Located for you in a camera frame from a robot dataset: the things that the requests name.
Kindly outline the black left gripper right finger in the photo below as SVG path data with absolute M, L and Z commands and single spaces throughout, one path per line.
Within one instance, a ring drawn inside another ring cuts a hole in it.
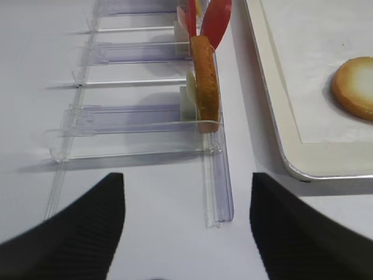
M 266 173 L 252 176 L 249 222 L 269 279 L 372 279 L 372 240 Z

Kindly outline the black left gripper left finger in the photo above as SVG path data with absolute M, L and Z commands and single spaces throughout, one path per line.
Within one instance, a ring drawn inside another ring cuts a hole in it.
M 124 221 L 124 176 L 110 173 L 60 213 L 2 243 L 1 279 L 106 279 Z

